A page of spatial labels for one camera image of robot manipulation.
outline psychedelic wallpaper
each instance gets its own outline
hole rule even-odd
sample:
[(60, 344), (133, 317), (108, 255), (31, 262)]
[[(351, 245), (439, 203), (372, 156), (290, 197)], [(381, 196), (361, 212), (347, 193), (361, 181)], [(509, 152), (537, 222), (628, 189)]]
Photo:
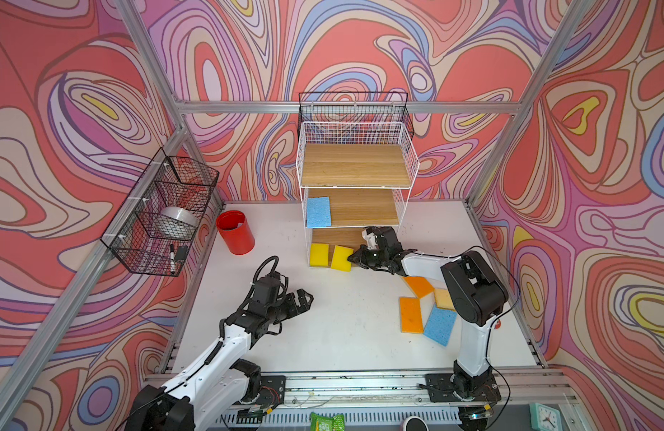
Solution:
[[(414, 101), (517, 101), (566, 1), (138, 2), (179, 99), (297, 100), (390, 91)], [(187, 116), (231, 200), (298, 199), (296, 115)], [(412, 197), (463, 199), (505, 116), (416, 114)]]
[(595, 2), (475, 203), (599, 430), (664, 431), (664, 0)]
[(389, 91), (519, 100), (564, 0), (143, 0), (179, 99), (298, 100)]
[[(113, 1), (0, 1), (0, 380), (173, 131)], [(176, 279), (113, 262), (10, 430), (113, 427), (158, 365)]]

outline yellow sponge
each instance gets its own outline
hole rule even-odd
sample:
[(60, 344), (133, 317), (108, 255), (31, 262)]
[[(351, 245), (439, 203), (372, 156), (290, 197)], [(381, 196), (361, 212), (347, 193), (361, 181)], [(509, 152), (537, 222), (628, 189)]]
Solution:
[(329, 266), (330, 245), (316, 244), (310, 245), (310, 266)]
[(353, 248), (334, 246), (334, 254), (332, 255), (332, 269), (339, 271), (351, 271), (351, 262), (346, 258), (354, 253)]
[(423, 277), (404, 277), (404, 281), (419, 299), (427, 297), (435, 290), (430, 281), (425, 280)]
[(435, 289), (435, 305), (443, 310), (454, 310), (454, 303), (447, 289)]

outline black wire basket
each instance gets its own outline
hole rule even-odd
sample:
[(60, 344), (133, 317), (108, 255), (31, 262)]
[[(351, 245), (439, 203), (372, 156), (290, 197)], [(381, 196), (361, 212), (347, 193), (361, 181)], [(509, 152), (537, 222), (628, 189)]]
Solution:
[(103, 243), (129, 272), (177, 277), (218, 177), (218, 171), (190, 157), (166, 156), (131, 216)]

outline green snack bag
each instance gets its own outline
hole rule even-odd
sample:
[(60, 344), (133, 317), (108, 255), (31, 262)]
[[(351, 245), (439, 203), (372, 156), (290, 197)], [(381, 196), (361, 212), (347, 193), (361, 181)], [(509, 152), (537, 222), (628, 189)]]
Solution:
[(344, 431), (344, 415), (325, 417), (310, 413), (310, 431)]

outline wire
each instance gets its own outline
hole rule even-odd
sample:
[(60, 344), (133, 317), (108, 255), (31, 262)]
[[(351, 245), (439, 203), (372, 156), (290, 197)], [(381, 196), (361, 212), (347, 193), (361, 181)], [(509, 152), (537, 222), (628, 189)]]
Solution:
[(224, 423), (224, 426), (226, 427), (227, 431), (232, 431), (232, 429), (226, 424), (226, 421), (224, 420), (224, 415), (220, 415), (220, 418), (222, 419), (222, 423)]
[(310, 406), (310, 407), (305, 407), (304, 404), (307, 403), (308, 400), (310, 400), (311, 397), (313, 397), (313, 395), (309, 395), (308, 398), (306, 398), (306, 399), (305, 399), (304, 401), (302, 401), (302, 402), (301, 402), (301, 401), (298, 401), (298, 400), (296, 399), (296, 397), (293, 397), (293, 401), (296, 401), (296, 403), (298, 403), (298, 406), (293, 407), (293, 408), (317, 408), (317, 407), (321, 407), (321, 406), (327, 404), (328, 402), (332, 401), (333, 399), (335, 399), (335, 398), (336, 398), (336, 395), (333, 395), (332, 397), (330, 397), (329, 400), (327, 400), (327, 401), (325, 401), (325, 402), (323, 402), (323, 403), (316, 404), (316, 405), (312, 405), (312, 406)]
[(485, 344), (485, 346), (486, 346), (485, 347), (485, 361), (488, 363), (489, 366), (492, 367), (492, 369), (494, 371), (497, 372), (498, 375), (500, 375), (501, 378), (504, 379), (504, 383), (506, 384), (506, 389), (507, 389), (507, 392), (508, 392), (508, 394), (506, 396), (506, 401), (504, 401), (504, 405), (502, 406), (502, 409), (500, 410), (499, 413), (497, 413), (497, 416), (492, 420), (492, 422), (490, 422), (490, 425), (488, 425), (485, 428), (485, 430), (489, 430), (493, 425), (495, 425), (495, 422), (497, 422), (497, 420), (500, 418), (500, 416), (502, 415), (502, 412), (504, 412), (504, 409), (507, 407), (507, 404), (509, 404), (509, 400), (511, 399), (511, 387), (509, 386), (509, 382), (506, 380), (506, 377), (497, 368), (493, 367), (492, 364), (490, 363), (490, 335), (492, 334), (492, 326), (495, 323), (497, 323), (497, 321), (500, 320), (507, 313), (511, 312), (511, 310), (514, 310), (514, 308), (517, 306), (517, 304), (521, 300), (521, 286), (519, 285), (519, 282), (516, 279), (516, 277), (514, 277), (514, 274), (512, 274), (511, 271), (509, 271), (509, 268), (507, 268), (503, 263), (500, 262), (500, 260), (497, 258), (497, 256), (490, 253), (488, 250), (485, 250), (485, 248), (483, 246), (473, 246), (473, 247), (471, 247), (471, 249), (473, 249), (473, 248), (479, 248), (479, 249), (483, 250), (485, 253), (487, 253), (489, 256), (491, 256), (497, 263), (499, 263), (500, 266), (502, 268), (504, 268), (504, 270), (507, 271), (507, 273), (509, 273), (509, 276), (511, 277), (512, 280), (514, 280), (514, 283), (516, 284), (516, 287), (519, 290), (518, 295), (516, 296), (516, 301), (514, 301), (514, 305), (509, 307), (509, 310), (507, 310), (507, 311), (501, 313), (499, 316), (497, 316), (496, 319), (493, 319), (492, 323), (490, 323), (490, 328), (488, 329), (488, 340)]
[[(493, 367), (492, 364), (490, 363), (490, 335), (492, 334), (492, 326), (493, 326), (495, 323), (497, 323), (497, 321), (500, 320), (502, 317), (506, 316), (507, 313), (509, 313), (509, 312), (511, 312), (512, 310), (514, 310), (514, 308), (516, 308), (516, 306), (518, 305), (519, 301), (521, 300), (521, 286), (519, 285), (519, 282), (518, 282), (518, 280), (516, 279), (516, 277), (514, 277), (514, 274), (512, 274), (512, 272), (509, 271), (509, 268), (506, 267), (503, 263), (501, 263), (501, 262), (500, 262), (500, 259), (499, 259), (497, 256), (495, 256), (494, 254), (490, 253), (490, 252), (489, 252), (488, 250), (486, 250), (485, 247), (483, 247), (483, 246), (473, 246), (473, 247), (469, 247), (469, 248), (466, 249), (464, 252), (462, 252), (462, 253), (460, 253), (460, 254), (457, 254), (457, 256), (461, 256), (461, 255), (463, 255), (463, 254), (466, 254), (467, 252), (473, 250), (474, 248), (479, 248), (479, 249), (481, 249), (481, 250), (484, 251), (486, 254), (488, 254), (490, 257), (492, 257), (492, 258), (495, 260), (495, 262), (497, 262), (498, 264), (500, 264), (500, 266), (501, 266), (505, 271), (507, 271), (507, 273), (508, 273), (509, 276), (512, 278), (512, 280), (514, 280), (514, 283), (516, 284), (516, 287), (517, 287), (517, 289), (518, 289), (518, 294), (517, 294), (517, 297), (516, 297), (516, 301), (514, 301), (514, 304), (513, 304), (511, 307), (509, 307), (509, 310), (507, 310), (507, 311), (505, 311), (505, 312), (502, 312), (502, 313), (500, 313), (500, 315), (496, 316), (496, 318), (492, 320), (492, 323), (490, 323), (490, 327), (488, 328), (488, 340), (487, 340), (486, 343), (485, 343), (485, 346), (486, 346), (486, 349), (485, 349), (485, 361), (486, 361), (486, 362), (488, 363), (488, 365), (489, 365), (489, 366), (490, 366), (490, 367), (491, 367), (491, 368), (492, 368), (492, 369), (493, 369), (498, 375), (500, 375), (500, 377), (504, 380), (504, 383), (506, 384), (507, 391), (509, 392), (509, 393), (507, 394), (506, 401), (504, 401), (504, 405), (502, 406), (502, 409), (500, 410), (499, 413), (497, 413), (497, 416), (492, 420), (492, 422), (490, 422), (490, 425), (488, 425), (488, 426), (485, 428), (486, 430), (489, 430), (493, 425), (495, 425), (495, 422), (497, 422), (497, 420), (500, 418), (500, 416), (502, 415), (502, 412), (504, 412), (504, 409), (507, 407), (507, 404), (509, 404), (509, 400), (511, 399), (511, 387), (509, 386), (509, 382), (506, 380), (506, 377), (505, 377), (505, 376), (504, 376), (504, 375), (503, 375), (503, 374), (502, 374), (497, 368)], [(452, 257), (456, 257), (456, 256), (440, 256), (439, 254), (428, 254), (428, 253), (421, 253), (421, 252), (413, 252), (413, 253), (414, 253), (414, 254), (423, 255), (423, 256), (444, 257), (444, 258), (447, 258), (447, 259), (452, 258)]]
[(277, 393), (276, 390), (274, 390), (273, 388), (270, 388), (269, 386), (263, 386), (263, 387), (265, 389), (267, 389), (268, 391), (270, 391), (271, 394), (275, 395), (277, 397), (277, 404), (280, 404), (280, 395), (279, 395), (279, 393)]
[(164, 395), (167, 395), (168, 393), (172, 392), (173, 390), (175, 390), (175, 389), (178, 388), (179, 386), (183, 385), (184, 383), (186, 383), (186, 382), (183, 381), (183, 382), (181, 382), (180, 384), (178, 384), (177, 386), (174, 386), (172, 389), (168, 390), (167, 392), (163, 392), (162, 394), (157, 395), (157, 396), (156, 396), (155, 398), (153, 398), (152, 400), (148, 401), (147, 403), (143, 404), (143, 405), (140, 406), (139, 408), (137, 408), (137, 409), (135, 409), (134, 411), (132, 411), (131, 413), (129, 413), (129, 415), (126, 416), (126, 418), (124, 418), (124, 420), (121, 421), (121, 422), (119, 423), (119, 425), (117, 425), (116, 428), (114, 428), (114, 431), (119, 431), (119, 430), (121, 429), (121, 426), (124, 425), (124, 424), (126, 423), (126, 421), (128, 421), (132, 416), (134, 416), (136, 413), (138, 413), (139, 410), (144, 409), (144, 408), (146, 408), (148, 405), (151, 405), (152, 403), (157, 402), (160, 398), (164, 397)]

